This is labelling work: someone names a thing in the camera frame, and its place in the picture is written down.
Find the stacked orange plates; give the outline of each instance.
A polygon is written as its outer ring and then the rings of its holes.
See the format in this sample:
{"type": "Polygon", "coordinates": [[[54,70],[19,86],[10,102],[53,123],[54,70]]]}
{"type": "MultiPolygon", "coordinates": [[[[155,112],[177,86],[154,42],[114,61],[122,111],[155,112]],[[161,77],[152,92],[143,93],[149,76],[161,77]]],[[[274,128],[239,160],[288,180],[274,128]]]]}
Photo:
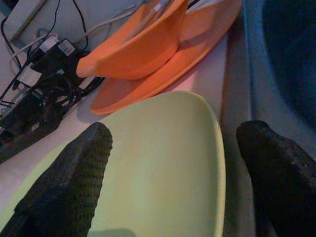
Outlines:
{"type": "MultiPolygon", "coordinates": [[[[173,4],[180,7],[182,6],[180,3],[184,2],[187,3],[187,1],[175,0],[173,4]]],[[[91,110],[98,115],[110,114],[165,89],[214,48],[238,16],[240,8],[241,0],[224,0],[187,14],[181,28],[180,43],[173,56],[157,71],[142,79],[126,80],[128,78],[115,79],[111,77],[106,79],[92,102],[91,110]]],[[[131,18],[126,24],[136,27],[141,21],[139,15],[137,24],[130,22],[133,20],[135,18],[131,18]]],[[[128,33],[124,33],[124,27],[125,25],[104,42],[107,45],[106,47],[109,48],[108,50],[110,50],[111,45],[118,45],[118,42],[124,41],[125,37],[133,31],[130,29],[128,33]]],[[[138,37],[139,39],[150,27],[135,38],[138,37]]],[[[139,46],[134,50],[146,50],[146,46],[139,46]]],[[[126,60],[121,58],[121,61],[116,61],[116,63],[125,64],[126,60]]]]}

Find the orange bowl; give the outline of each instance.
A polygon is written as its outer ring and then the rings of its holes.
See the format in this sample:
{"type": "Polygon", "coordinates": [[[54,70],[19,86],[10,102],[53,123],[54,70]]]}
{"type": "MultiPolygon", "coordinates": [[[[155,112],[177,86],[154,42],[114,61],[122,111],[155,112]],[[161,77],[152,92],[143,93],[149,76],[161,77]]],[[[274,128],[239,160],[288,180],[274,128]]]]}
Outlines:
{"type": "Polygon", "coordinates": [[[136,80],[161,68],[179,46],[188,0],[173,0],[158,20],[124,42],[160,1],[141,6],[113,36],[80,59],[77,75],[136,80]]]}

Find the orange plate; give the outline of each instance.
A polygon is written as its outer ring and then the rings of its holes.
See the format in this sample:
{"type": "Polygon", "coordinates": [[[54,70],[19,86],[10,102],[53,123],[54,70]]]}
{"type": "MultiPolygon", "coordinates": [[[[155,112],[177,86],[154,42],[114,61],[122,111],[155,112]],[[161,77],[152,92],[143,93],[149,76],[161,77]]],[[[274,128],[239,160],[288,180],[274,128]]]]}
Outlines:
{"type": "Polygon", "coordinates": [[[165,89],[214,48],[240,8],[241,0],[225,0],[188,14],[179,49],[161,69],[141,80],[106,79],[91,110],[97,115],[110,114],[165,89]]]}
{"type": "Polygon", "coordinates": [[[160,1],[140,7],[118,32],[80,59],[77,75],[135,80],[161,68],[179,46],[188,0],[173,0],[158,20],[149,22],[145,30],[124,42],[160,1]]]}

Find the light green plate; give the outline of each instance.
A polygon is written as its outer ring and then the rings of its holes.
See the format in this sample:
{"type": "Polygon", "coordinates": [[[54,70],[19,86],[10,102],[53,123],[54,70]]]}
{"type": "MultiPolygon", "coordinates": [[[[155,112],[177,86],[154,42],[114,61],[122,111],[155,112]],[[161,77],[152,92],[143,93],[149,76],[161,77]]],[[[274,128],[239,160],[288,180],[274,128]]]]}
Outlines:
{"type": "MultiPolygon", "coordinates": [[[[170,92],[101,120],[113,135],[89,237],[219,237],[225,209],[225,159],[216,116],[200,96],[170,92]]],[[[0,217],[66,144],[26,178],[0,217]]]]}

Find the white cable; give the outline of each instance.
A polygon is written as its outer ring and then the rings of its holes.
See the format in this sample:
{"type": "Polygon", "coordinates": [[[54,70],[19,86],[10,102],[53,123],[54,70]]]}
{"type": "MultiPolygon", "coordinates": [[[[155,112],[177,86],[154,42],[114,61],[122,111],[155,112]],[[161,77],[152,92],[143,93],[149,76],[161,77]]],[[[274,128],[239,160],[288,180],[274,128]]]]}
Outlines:
{"type": "Polygon", "coordinates": [[[116,21],[119,21],[127,16],[130,16],[134,13],[135,11],[129,11],[121,16],[118,16],[118,17],[114,17],[110,20],[107,20],[107,21],[104,21],[104,22],[101,22],[99,23],[98,25],[92,27],[90,30],[88,30],[86,33],[84,33],[82,36],[80,36],[79,40],[77,40],[75,43],[78,43],[79,41],[81,41],[83,38],[85,38],[87,35],[89,35],[91,32],[95,31],[96,29],[100,28],[101,26],[105,26],[105,25],[108,25],[108,24],[111,24],[113,22],[116,22],[116,21]]]}
{"type": "Polygon", "coordinates": [[[21,48],[19,51],[17,51],[16,53],[12,54],[11,58],[10,58],[10,62],[15,58],[15,56],[19,55],[20,53],[22,53],[25,49],[27,49],[28,47],[31,47],[33,44],[37,43],[38,41],[40,41],[41,39],[45,38],[46,35],[41,36],[39,38],[37,38],[36,40],[32,41],[31,43],[29,43],[28,45],[24,46],[23,48],[21,48]]]}
{"type": "MultiPolygon", "coordinates": [[[[79,40],[77,40],[75,43],[78,43],[80,42],[83,38],[85,38],[87,35],[91,34],[91,32],[95,31],[96,29],[102,27],[102,26],[105,26],[105,25],[109,25],[111,23],[114,23],[116,21],[119,21],[121,19],[124,19],[130,15],[132,15],[133,13],[135,13],[135,11],[138,10],[138,8],[144,4],[145,0],[140,0],[140,2],[136,5],[136,9],[135,10],[131,10],[131,11],[128,11],[127,13],[123,14],[123,15],[120,15],[120,16],[117,16],[119,13],[116,14],[116,17],[110,19],[110,20],[107,20],[107,21],[104,21],[104,22],[101,22],[99,24],[97,24],[96,26],[92,27],[90,30],[88,30],[86,33],[84,33],[82,36],[80,36],[79,40]]],[[[131,5],[129,7],[127,7],[125,10],[121,11],[121,12],[124,12],[124,11],[127,11],[131,8],[135,7],[135,5],[131,5]]]]}

